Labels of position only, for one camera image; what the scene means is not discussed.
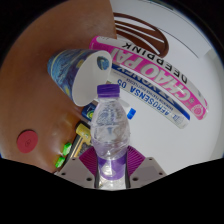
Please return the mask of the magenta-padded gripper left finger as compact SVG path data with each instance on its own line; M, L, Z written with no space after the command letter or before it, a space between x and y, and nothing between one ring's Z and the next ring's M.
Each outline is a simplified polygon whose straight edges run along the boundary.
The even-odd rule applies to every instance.
M84 188L98 187L98 161L93 147L79 157L70 158L57 176Z

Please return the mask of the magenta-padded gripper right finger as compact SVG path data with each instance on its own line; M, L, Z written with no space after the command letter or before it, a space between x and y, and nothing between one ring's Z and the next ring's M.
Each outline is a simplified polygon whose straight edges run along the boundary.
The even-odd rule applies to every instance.
M134 147L128 147L125 179L127 189L143 187L165 176L165 171L153 157L145 157Z

